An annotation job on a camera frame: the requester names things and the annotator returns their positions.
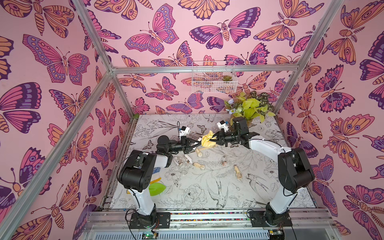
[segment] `white object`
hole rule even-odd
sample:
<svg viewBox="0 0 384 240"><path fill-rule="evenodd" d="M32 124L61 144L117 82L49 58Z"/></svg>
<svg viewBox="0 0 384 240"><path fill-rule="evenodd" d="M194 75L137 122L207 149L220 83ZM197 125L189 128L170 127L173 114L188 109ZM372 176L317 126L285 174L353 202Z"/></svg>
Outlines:
<svg viewBox="0 0 384 240"><path fill-rule="evenodd" d="M212 66L212 70L200 70L196 66L206 65L209 66L211 61L194 61L192 66L192 93L222 93L227 94L234 93L237 87L237 76L235 71L235 65L225 65L225 61L215 61L217 66ZM231 76L231 81L223 81L224 76Z"/></svg>

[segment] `metal rail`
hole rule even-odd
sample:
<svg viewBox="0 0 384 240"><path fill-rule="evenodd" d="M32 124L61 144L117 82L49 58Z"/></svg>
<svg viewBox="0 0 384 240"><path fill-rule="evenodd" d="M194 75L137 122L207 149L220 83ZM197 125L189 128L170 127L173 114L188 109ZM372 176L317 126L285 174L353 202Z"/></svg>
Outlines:
<svg viewBox="0 0 384 240"><path fill-rule="evenodd" d="M21 197L19 197L15 204L12 206L11 210L7 214L7 217L3 220L2 224L0 225L1 240L10 239L14 234L15 230L19 227L20 222L23 220L25 214L32 206L37 195L47 182L49 176L57 167L57 164L61 157L64 155L65 150L68 148L69 144L72 142L72 140L75 138L76 134L82 127L83 123L87 119L89 113L91 112L93 106L95 105L101 93L107 86L111 77L111 73L106 73L103 76L99 84L93 90L91 96L87 99L84 106L77 113L75 119L64 131L63 135L60 137L55 147L49 152L45 161L39 168L39 171L37 171L37 173L32 178L31 182L24 189Z"/></svg>
<svg viewBox="0 0 384 240"><path fill-rule="evenodd" d="M324 16L321 18L319 25L317 26L307 47L305 48L304 53L301 55L301 58L298 62L298 69L291 74L291 77L283 88L283 91L281 92L280 97L276 102L274 113L277 113L280 110L281 106L283 105L283 102L288 97L288 94L290 93L293 86L301 76L301 72L304 70L306 63L309 61L312 53L316 49L321 38L324 36L324 33L327 31L333 18L339 12L339 9L341 8L343 2L344 0L332 0L331 4L328 6Z"/></svg>

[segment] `orange butterfly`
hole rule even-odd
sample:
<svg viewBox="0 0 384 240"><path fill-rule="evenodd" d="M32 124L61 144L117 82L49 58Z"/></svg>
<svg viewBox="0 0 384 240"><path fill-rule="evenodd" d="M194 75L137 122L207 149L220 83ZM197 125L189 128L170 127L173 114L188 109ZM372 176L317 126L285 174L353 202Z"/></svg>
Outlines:
<svg viewBox="0 0 384 240"><path fill-rule="evenodd" d="M291 60L288 60L286 57L284 57L283 55L276 55L274 57L274 61L276 64L297 64L300 60L300 56L296 56L295 58L291 58L290 56L288 56Z"/></svg>
<svg viewBox="0 0 384 240"><path fill-rule="evenodd" d="M293 19L288 18L303 18L307 17L319 9L324 5L321 3L314 8L308 7L308 4L305 1L299 3L299 0L280 0L280 6L283 10L284 15L287 19L284 19L283 14L280 12L277 14L279 17L278 21L272 23L272 25L283 23L283 25L273 26L268 28L258 34L256 34L253 38L263 41L271 41L277 38L277 41L283 41L285 39L289 40L289 45L293 46L295 42L295 34L293 31L287 26L295 26L298 23Z"/></svg>
<svg viewBox="0 0 384 240"><path fill-rule="evenodd" d="M193 9L196 18L210 19L214 11L222 10L229 5L230 0L181 0L179 6L188 10Z"/></svg>
<svg viewBox="0 0 384 240"><path fill-rule="evenodd" d="M311 63L311 59L307 62L307 64L305 65L305 68L303 70L303 73L301 76L304 76L304 82L308 82L310 79L311 79L311 76L314 76L318 73L320 73L321 71L321 67L320 66L311 66L312 64L314 63Z"/></svg>
<svg viewBox="0 0 384 240"><path fill-rule="evenodd" d="M271 71L264 71L262 73L260 73L259 75L257 75L254 79L252 79L249 84L247 84L247 81L245 83L242 84L242 86L237 86L236 87L236 91L232 94L229 94L229 97L230 98L235 98L237 97L244 89L244 92L246 94L251 94L251 90L249 90L248 87L250 87L251 89L254 89L254 90L261 90L263 88L265 88L266 86L266 80L267 78L269 77L269 75L271 74ZM218 87L217 90L219 92L222 92L222 93L230 93L232 91L229 91L227 90L225 87Z"/></svg>
<svg viewBox="0 0 384 240"><path fill-rule="evenodd" d="M44 13L45 19L55 34L59 37L66 38L68 36L68 29L64 26L68 26L72 22L74 18L73 11L67 7L58 5L42 7L40 2L42 1L33 2L33 9L36 11L36 27L40 35L42 36L44 32L44 18L42 16ZM20 0L20 2L17 0L1 0L0 4L9 14L19 18L27 17L32 11L31 0Z"/></svg>
<svg viewBox="0 0 384 240"><path fill-rule="evenodd" d="M153 10L151 3L148 0L138 0L139 3L143 4L144 7L147 7ZM127 20L134 20L137 16L137 6L135 0L120 0L120 1L111 1L111 0L97 0L94 4L94 7L98 10L104 12L113 12L121 13L121 17Z"/></svg>
<svg viewBox="0 0 384 240"><path fill-rule="evenodd" d="M39 209L48 209L52 212L48 215L38 217L32 221L29 221L16 229L16 232L12 236L11 240L22 240L22 239L39 239L47 240L52 229L52 219L55 218L55 223L59 228L64 229L64 217L60 210L62 211L71 211L80 202L80 181L81 181L81 170L78 170L68 183L63 196L61 197L60 203L56 206L57 199L55 204L50 208L41 207Z"/></svg>
<svg viewBox="0 0 384 240"><path fill-rule="evenodd" d="M331 136L328 140L327 145L323 145L323 147L328 146L333 153L338 153L339 157L347 164L348 167L351 167L354 171L361 172L361 164L353 151L352 147L347 143L351 143L349 140L351 138L358 137L349 137L351 135L357 134L364 129L366 129L373 121L375 117L366 115L357 115L346 118L345 120L338 118L334 121L331 118L328 120L331 121L331 131L333 136Z"/></svg>
<svg viewBox="0 0 384 240"><path fill-rule="evenodd" d="M317 137L318 139L322 139L323 134L321 133L319 126L310 116L310 115L313 115L311 110L309 109L311 104L311 98L312 98L312 83L308 84L308 87L307 89L305 89L303 96L302 97L300 96L299 99L297 100L297 105L299 106L299 108L301 110L304 110L304 112L299 113L297 117L304 118L303 122L301 123L301 129L303 132L308 133L309 131L310 134L312 134L313 136Z"/></svg>
<svg viewBox="0 0 384 240"><path fill-rule="evenodd" d="M342 37L346 38L334 40L333 42L328 44L328 46L325 47L322 54L326 53L328 50L331 50L334 55L339 54L339 59L341 61L349 63L350 65L354 65L356 63L355 49L351 40L348 37L351 37L354 42L357 42L358 39L353 34L363 30L365 27L360 26L374 18L382 10L384 10L384 1L376 1L369 3L361 11L359 8L356 8L349 13L346 12L346 8L344 5L341 9L341 23L351 30L355 28L357 29L353 32L348 29L341 30L339 34Z"/></svg>
<svg viewBox="0 0 384 240"><path fill-rule="evenodd" d="M140 67L140 65L133 59L130 59L126 56L121 56L125 65L129 68L134 68L134 67ZM123 86L131 86L133 88L141 88L143 93L145 93L147 90L140 81L143 81L144 78L142 77L152 77L155 76L157 73L130 73L130 74L125 74L124 77L126 78L119 78L119 82Z"/></svg>

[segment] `butterfly wallpaper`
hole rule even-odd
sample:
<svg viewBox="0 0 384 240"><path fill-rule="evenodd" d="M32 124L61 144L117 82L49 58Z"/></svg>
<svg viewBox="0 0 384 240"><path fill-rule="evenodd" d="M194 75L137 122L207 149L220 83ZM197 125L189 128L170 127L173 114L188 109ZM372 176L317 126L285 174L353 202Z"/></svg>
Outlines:
<svg viewBox="0 0 384 240"><path fill-rule="evenodd" d="M281 108L278 119L288 143L306 151L316 176L309 189L343 239L378 240L384 238L384 1L344 4L287 98L292 108ZM274 96L284 82L276 83Z"/></svg>
<svg viewBox="0 0 384 240"><path fill-rule="evenodd" d="M0 20L10 23L0 33L1 222L106 69L101 61L96 62L94 50L87 51L92 42L87 42L87 33L70 2L16 0L0 1L0 5ZM118 38L98 26L100 38ZM96 109L106 109L107 115L110 110L109 118L117 111L124 117L116 117L113 132L108 128L109 134L104 135ZM115 86L109 83L12 239L79 238L87 213L94 211L102 199L107 173L111 174L113 166L108 162L114 160L122 145L119 130L126 132L129 121ZM93 150L99 147L108 150L99 154L105 165L93 158ZM32 223L38 223L37 230L25 232Z"/></svg>

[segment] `butterfly illustration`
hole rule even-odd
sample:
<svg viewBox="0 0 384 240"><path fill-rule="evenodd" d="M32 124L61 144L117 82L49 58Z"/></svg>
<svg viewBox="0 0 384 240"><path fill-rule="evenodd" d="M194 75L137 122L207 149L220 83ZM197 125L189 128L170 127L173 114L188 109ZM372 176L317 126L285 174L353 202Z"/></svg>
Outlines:
<svg viewBox="0 0 384 240"><path fill-rule="evenodd" d="M94 158L96 162L101 162L101 166L104 169L108 167L108 160L111 160L111 162L116 160L116 150L118 148L119 144L119 136L115 136L112 139L112 142L109 143L109 147L107 145L107 148L105 147L97 147L92 150L91 152L91 158Z"/></svg>
<svg viewBox="0 0 384 240"><path fill-rule="evenodd" d="M120 142L122 143L122 141L124 140L124 137L125 137L125 131L121 128L121 126L119 126L119 134L120 134Z"/></svg>
<svg viewBox="0 0 384 240"><path fill-rule="evenodd" d="M171 82L169 81L169 78L167 77L163 77L163 81L162 81L163 87L161 87L159 83L156 83L156 85L158 86L158 88L151 88L153 91L156 91L156 92L147 93L145 94L145 96L150 98L157 98L159 100L162 100L165 98L166 100L171 101L174 95L179 95L179 92L175 90L176 86L171 84Z"/></svg>
<svg viewBox="0 0 384 240"><path fill-rule="evenodd" d="M115 117L116 117L116 110L112 112L109 109L108 114L104 109L104 114L98 109L95 109L96 111L96 116L99 118L99 127L102 128L103 134L107 134L109 132L112 134L113 131L113 126L115 125Z"/></svg>
<svg viewBox="0 0 384 240"><path fill-rule="evenodd" d="M295 108L293 107L293 103L292 103L292 101L294 101L295 99L293 96L298 89L299 89L299 83L297 83L292 87L291 91L288 94L288 97L283 102L283 108L287 110L289 113L291 113L292 116L295 114Z"/></svg>
<svg viewBox="0 0 384 240"><path fill-rule="evenodd" d="M236 91L234 93L229 94L229 97L230 98L237 97L243 91L243 89L244 89L244 92L246 94L251 94L251 91L249 90L249 88L254 89L254 90L261 90L261 89L265 88L266 80L267 80L267 78L269 77L270 74L271 74L271 71L264 71L264 72L260 73L259 75L257 75L254 79L252 79L249 82L249 84L247 84L248 79L250 77L253 77L253 75L251 75L247 79L247 81L242 84L242 86L237 86L236 87ZM217 90L219 92L222 92L222 93L230 93L230 92L232 92L232 90L228 90L225 87L218 87Z"/></svg>
<svg viewBox="0 0 384 240"><path fill-rule="evenodd" d="M9 56L9 53L13 50L13 41L0 36L0 47L2 49L0 51L0 58ZM10 68L11 65L8 64L5 58L0 59L0 80L8 79L8 74L12 72Z"/></svg>
<svg viewBox="0 0 384 240"><path fill-rule="evenodd" d="M276 64L297 64L300 60L300 55L299 56L296 56L294 57L293 59L288 56L290 58L290 60L288 60L286 57L282 56L282 55L276 55L273 60L275 61Z"/></svg>
<svg viewBox="0 0 384 240"><path fill-rule="evenodd" d="M156 105L156 113L157 114L168 114L164 109Z"/></svg>
<svg viewBox="0 0 384 240"><path fill-rule="evenodd" d="M125 65L129 68L135 68L135 67L140 67L140 65L133 59L130 59L126 56L121 56ZM143 93L146 92L145 86L139 82L143 81L144 78L142 77L152 77L155 76L157 73L135 73L135 74L125 74L124 77L126 78L119 78L119 82L123 86L131 86L133 88L141 88Z"/></svg>
<svg viewBox="0 0 384 240"><path fill-rule="evenodd" d="M171 44L179 39L172 29L173 24L175 23L175 20L172 17L172 11L173 8L168 4L162 5L153 17L153 31L150 29L148 31L149 34L141 33L130 37L125 43L125 46L129 50L136 49L140 52L149 50L159 56L160 53L164 51L164 46L161 44L162 42Z"/></svg>
<svg viewBox="0 0 384 240"><path fill-rule="evenodd" d="M217 97L207 97L207 102L210 106L209 109L214 110L215 112L221 112L225 108L225 102L221 98Z"/></svg>
<svg viewBox="0 0 384 240"><path fill-rule="evenodd" d="M301 129L303 132L312 134L313 136L317 137L318 139L323 138L323 134L320 131L319 126L317 123L313 120L313 118L310 115L313 115L311 112L310 105L311 105L311 99L312 99L312 83L308 84L307 88L305 89L305 92L303 93L303 96L299 97L297 100L297 105L301 110L304 110L304 112L301 112L297 115L298 118L304 118L303 122L301 123Z"/></svg>
<svg viewBox="0 0 384 240"><path fill-rule="evenodd" d="M312 144L302 140L302 137L300 137L300 134L296 132L296 129L290 122L287 122L287 135L287 140L290 146L294 148L302 148L307 154L308 158L316 157L319 154L317 149Z"/></svg>
<svg viewBox="0 0 384 240"><path fill-rule="evenodd" d="M374 59L379 60L384 63L384 33L380 34L376 41L373 43L371 49L368 52L368 56ZM378 63L374 60L365 59L360 63L360 69L362 69L362 74L360 80L365 81L371 78L376 78L373 81L373 85L384 83L384 65ZM384 109L384 84L380 85L378 88L373 90L369 94L369 98L374 99L378 102L377 106L381 109Z"/></svg>
<svg viewBox="0 0 384 240"><path fill-rule="evenodd" d="M205 127L205 125L197 125L198 128L200 128L201 130L201 134L204 134L204 132L207 130L207 128Z"/></svg>
<svg viewBox="0 0 384 240"><path fill-rule="evenodd" d="M279 78L275 83L275 88L272 90L269 88L269 91L271 94L269 94L268 101L270 103L274 103L277 101L278 97L280 96L283 88L285 87L286 82L284 82L285 78Z"/></svg>
<svg viewBox="0 0 384 240"><path fill-rule="evenodd" d="M71 211L77 205L80 201L80 181L81 181L81 170L78 170L73 177L71 178L70 182L68 183L67 187L64 190L63 196L61 197L61 200L58 205L57 199L55 204L52 205L50 208L41 207L39 209L47 209L51 210L52 212L48 215L44 215L42 217L38 217L32 221L29 221L21 226L19 226L16 229L16 232L12 236L12 240L16 239L47 239L49 237L49 234L51 232L52 228L52 220L55 219L55 223L59 228L64 229L64 217L63 214L60 212L62 211Z"/></svg>
<svg viewBox="0 0 384 240"><path fill-rule="evenodd" d="M53 83L63 83L66 75L69 75L73 84L81 85L81 74L87 72L89 65L87 56L75 53L67 59L66 55L64 56L61 53L63 56L61 57L48 43L27 34L24 34L23 44L33 52L36 61L47 66L47 71Z"/></svg>
<svg viewBox="0 0 384 240"><path fill-rule="evenodd" d="M134 114L143 114L145 111L149 111L151 108L148 104L145 104L143 98L137 98L135 101L135 105L132 104L132 110Z"/></svg>
<svg viewBox="0 0 384 240"><path fill-rule="evenodd" d="M344 206L353 212L353 218L363 226L372 239L381 240L380 232L374 221L382 227L383 223L376 214L382 214L382 207L368 206L367 204L380 204L384 202L384 189L369 189L363 185L357 185L356 190L352 186L344 186L344 190L350 195L348 200L343 199Z"/></svg>
<svg viewBox="0 0 384 240"><path fill-rule="evenodd" d="M321 111L325 113L332 112L333 109L341 113L345 107L351 106L355 101L355 98L346 93L335 92L336 87L342 83L342 81L336 85L343 73L343 65L336 65L335 68L327 70L327 73L316 83L316 92L325 92L321 97L326 97L325 100L320 104Z"/></svg>
<svg viewBox="0 0 384 240"><path fill-rule="evenodd" d="M84 106L85 102L91 95L91 87L84 88L79 97L77 98L73 96L71 98L67 94L60 92L59 90L50 89L49 92L51 93L51 96L55 99L56 105L61 109L64 110L64 116L68 121L67 126L70 125L70 123L75 118L76 114L80 111L80 109Z"/></svg>
<svg viewBox="0 0 384 240"><path fill-rule="evenodd" d="M305 65L303 73L301 74L301 76L305 75L305 77L304 77L305 83L311 79L311 76L314 76L314 75L320 73L320 71L321 71L320 66L311 66L312 64L315 64L315 63L311 63L311 59L310 59L307 62L307 64Z"/></svg>
<svg viewBox="0 0 384 240"><path fill-rule="evenodd" d="M322 54L326 53L328 50L331 50L334 55L339 54L339 59L341 61L349 63L350 65L354 65L356 63L356 53L353 44L348 37L351 37L354 42L357 42L358 39L354 33L356 34L362 31L365 27L360 26L374 18L382 10L384 10L384 1L371 2L367 4L361 11L360 8L356 8L349 13L346 12L346 7L344 5L341 9L341 23L347 28L355 30L353 32L348 29L341 30L339 34L346 38L334 40L325 47Z"/></svg>
<svg viewBox="0 0 384 240"><path fill-rule="evenodd" d="M41 89L37 83L22 83L8 90L0 98L0 110L4 111L0 114L0 130L9 132L8 120L20 132L28 133L31 125L40 121L40 114L19 109L38 109L40 100Z"/></svg>
<svg viewBox="0 0 384 240"><path fill-rule="evenodd" d="M244 59L242 60L239 57L236 57L234 55L226 55L224 61L225 65L261 65L261 64L266 64L266 57L268 57L268 50L266 49L266 46L262 43L259 43L251 52L251 55L249 55L248 59L248 54L247 52L247 57L244 58L242 54L240 56ZM244 72L236 72L236 76L240 77L244 74Z"/></svg>
<svg viewBox="0 0 384 240"><path fill-rule="evenodd" d="M189 35L201 44L208 41L205 45L207 49L222 48L223 37L229 41L229 35L231 35L235 43L239 43L243 38L248 38L251 31L242 28L253 28L259 16L260 8L250 8L234 17L228 26L225 24L228 20L225 20L223 23L218 23L221 24L221 28L218 26L200 26L192 29Z"/></svg>
<svg viewBox="0 0 384 240"><path fill-rule="evenodd" d="M331 121L331 131L333 136L328 140L328 144L323 147L329 147L333 153L339 154L339 157L347 164L348 167L351 167L354 171L361 172L361 164L356 153L353 151L352 147L348 144L351 143L349 140L351 135L355 135L364 129L366 129L373 121L375 117L366 115L353 115L352 117L346 118L345 120L337 118L334 121L329 117L328 120Z"/></svg>
<svg viewBox="0 0 384 240"><path fill-rule="evenodd" d="M22 162L20 164L19 171L19 181L16 182L14 169L11 168L13 173L13 182L8 182L3 178L0 178L1 181L5 183L12 184L12 189L17 193L18 196L24 191L24 188L28 185L29 181L33 178L37 170L41 167L45 160L45 157L40 155L40 150L36 150L36 148L29 148L25 153ZM44 194L46 191L50 189L51 185L51 177L47 180L45 186L40 191L40 195ZM16 197L12 192L11 188L0 186L0 223L6 216L6 214L11 209L12 205L15 203Z"/></svg>
<svg viewBox="0 0 384 240"><path fill-rule="evenodd" d="M338 216L336 200L332 194L330 183L327 181L332 177L333 158L328 154L320 159L318 165L311 165L316 179L312 182L313 191L321 197L323 204L329 209L332 216Z"/></svg>
<svg viewBox="0 0 384 240"><path fill-rule="evenodd" d="M340 222L333 220L333 223L335 224L335 226L339 230L340 235L344 236L344 235L351 234L351 231L348 228L346 228L343 224L341 224Z"/></svg>
<svg viewBox="0 0 384 240"><path fill-rule="evenodd" d="M143 150L145 150L145 149L151 149L153 145L154 145L154 144L152 143L152 141L149 140L149 141L148 141L148 144L147 144L146 146L143 147Z"/></svg>
<svg viewBox="0 0 384 240"><path fill-rule="evenodd" d="M96 32L97 32L97 34L100 37L101 44L103 45L105 51L110 52L110 53L119 53L116 49L114 49L113 47L111 47L108 44L106 44L108 42L108 40L106 40L106 38L108 38L108 39L120 39L121 37L119 35L111 32L111 31L108 31L106 29L102 29L103 27L99 23L99 20L97 20L97 18L95 16L95 14L93 13L93 11L88 10L88 15L91 18L93 26L96 29ZM80 23L81 23L81 25L83 27L84 33L85 33L84 50L88 50L90 46L92 46L92 48L94 48L93 42L92 42L92 40L91 40L91 38L89 36L89 33L88 33L87 29L84 26L82 20L80 19L80 16L79 16L79 20L80 20ZM96 60L96 62L98 61L98 59L99 59L99 54L98 54L98 52L95 49L95 60Z"/></svg>
<svg viewBox="0 0 384 240"><path fill-rule="evenodd" d="M214 11L224 11L225 8L229 5L229 1L230 0L181 0L178 4L182 8L186 8L188 10L193 9L193 13L196 18L204 20L210 19Z"/></svg>
<svg viewBox="0 0 384 240"><path fill-rule="evenodd" d="M44 13L48 25L59 37L66 38L68 36L68 26L73 18L74 13L71 9L63 6L52 5L42 7L42 1L33 2L33 9L35 13L35 22L40 35L43 35L45 23L42 14ZM13 1L0 1L1 6L11 15L19 18L27 17L32 11L32 1L13 0Z"/></svg>
<svg viewBox="0 0 384 240"><path fill-rule="evenodd" d="M138 0L138 2L143 4L144 7L153 10L151 3L148 0ZM98 10L112 13L120 13L124 10L121 13L121 17L127 20L134 20L138 13L135 0L96 0L94 7Z"/></svg>
<svg viewBox="0 0 384 240"><path fill-rule="evenodd" d="M97 206L93 203L97 200L96 196L99 195L102 191L102 188L101 188L102 184L103 184L103 179L100 178L99 171L97 170L97 168L92 167L91 172L89 174L89 178L88 178L88 198L87 196L85 196L85 202L84 202L84 204L87 204L87 205L85 205L83 211L79 216L79 220L77 220L76 226L74 228L72 240L77 240L81 236L81 234L85 229L85 224L88 222L87 221L88 216L90 215L91 212L96 210Z"/></svg>
<svg viewBox="0 0 384 240"><path fill-rule="evenodd" d="M59 141L60 137L63 135L64 131L54 124L49 124L49 128L47 129L49 136L48 138L51 140L51 145L55 146L57 141ZM76 159L78 162L84 162L85 158L88 155L88 147L91 144L93 137L93 126L88 127L84 132L80 135L77 133L76 139L70 143L68 148L64 152L64 156L60 159L60 167L57 169L56 173L60 172L60 169L63 166L72 162L72 159Z"/></svg>
<svg viewBox="0 0 384 240"><path fill-rule="evenodd" d="M129 122L131 120L131 117L129 116L128 112L125 111L124 109L119 108L119 114L121 116L121 122L123 124L126 124L127 122Z"/></svg>
<svg viewBox="0 0 384 240"><path fill-rule="evenodd" d="M192 93L189 97L188 100L184 100L183 103L175 103L171 104L166 109L168 111L174 111L174 112L182 112L189 114L192 112L192 108L194 109L200 109L203 106L201 101L203 100L203 93L201 91Z"/></svg>
<svg viewBox="0 0 384 240"><path fill-rule="evenodd" d="M287 19L284 19L283 14L279 12L277 14L279 20L273 22L272 25L277 25L280 23L283 24L268 28L256 34L253 38L263 41L271 41L275 38L277 38L277 41L283 41L287 39L290 41L289 45L292 46L295 42L295 34L287 26L296 26L298 23L295 20L289 18L303 18L310 16L311 14L314 14L319 9L321 9L323 5L324 3L321 3L314 8L310 8L308 7L308 3L305 1L299 3L299 0L280 0L281 9Z"/></svg>
<svg viewBox="0 0 384 240"><path fill-rule="evenodd" d="M196 64L193 63L191 55L192 52L189 48L188 42L184 41L178 48L176 57L173 54L173 57L170 57L172 59L155 59L151 62L159 67L196 66Z"/></svg>

